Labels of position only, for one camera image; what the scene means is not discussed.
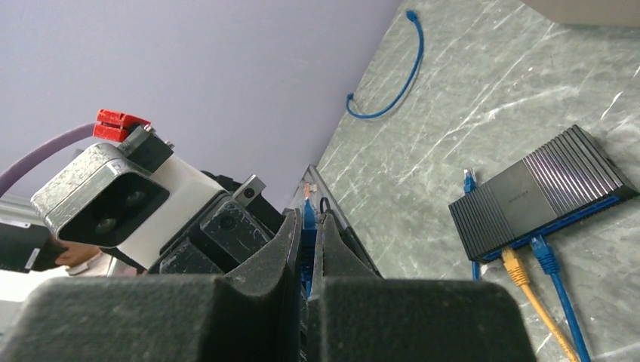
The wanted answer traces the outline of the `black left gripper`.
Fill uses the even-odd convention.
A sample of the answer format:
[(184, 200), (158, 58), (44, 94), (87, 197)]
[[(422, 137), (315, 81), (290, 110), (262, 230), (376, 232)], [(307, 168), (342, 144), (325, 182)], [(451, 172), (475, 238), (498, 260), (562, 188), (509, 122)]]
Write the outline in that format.
[(245, 182), (207, 172), (223, 187), (162, 247), (152, 274), (226, 274), (270, 242), (285, 217), (262, 195), (255, 175)]

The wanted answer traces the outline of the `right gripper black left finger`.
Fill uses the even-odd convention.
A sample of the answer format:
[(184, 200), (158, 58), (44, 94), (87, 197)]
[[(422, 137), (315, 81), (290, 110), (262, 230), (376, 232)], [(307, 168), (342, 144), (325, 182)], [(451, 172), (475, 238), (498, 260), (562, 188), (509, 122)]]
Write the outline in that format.
[(54, 278), (24, 302), (3, 361), (297, 361), (302, 217), (225, 275)]

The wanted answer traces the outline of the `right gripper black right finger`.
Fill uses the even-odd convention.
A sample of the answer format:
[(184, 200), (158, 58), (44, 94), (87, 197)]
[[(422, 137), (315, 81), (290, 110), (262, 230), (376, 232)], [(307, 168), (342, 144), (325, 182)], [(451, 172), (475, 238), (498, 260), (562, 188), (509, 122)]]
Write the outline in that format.
[(533, 361), (517, 302), (498, 284), (385, 279), (317, 227), (308, 301), (310, 361)]

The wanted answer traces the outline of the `blue ethernet cable long loop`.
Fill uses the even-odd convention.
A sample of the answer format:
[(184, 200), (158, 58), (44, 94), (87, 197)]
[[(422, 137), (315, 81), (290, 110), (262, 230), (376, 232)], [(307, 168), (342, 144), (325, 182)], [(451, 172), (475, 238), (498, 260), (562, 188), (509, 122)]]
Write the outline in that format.
[(592, 359), (589, 355), (582, 330), (580, 329), (580, 325), (574, 311), (574, 307), (564, 286), (561, 277), (561, 267), (555, 256), (553, 248), (546, 242), (545, 238), (540, 235), (533, 236), (531, 238), (530, 245), (540, 267), (542, 268), (544, 273), (550, 277), (553, 283), (556, 294), (558, 296), (558, 300), (565, 314), (566, 321), (568, 322), (568, 327), (577, 350), (579, 361), (591, 361)]

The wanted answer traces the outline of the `black network switch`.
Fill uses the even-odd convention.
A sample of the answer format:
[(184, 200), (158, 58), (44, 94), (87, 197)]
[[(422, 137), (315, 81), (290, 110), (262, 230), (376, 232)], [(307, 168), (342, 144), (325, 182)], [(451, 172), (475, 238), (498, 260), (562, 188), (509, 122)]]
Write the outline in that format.
[(598, 141), (573, 125), (449, 204), (467, 259), (487, 263), (637, 197)]

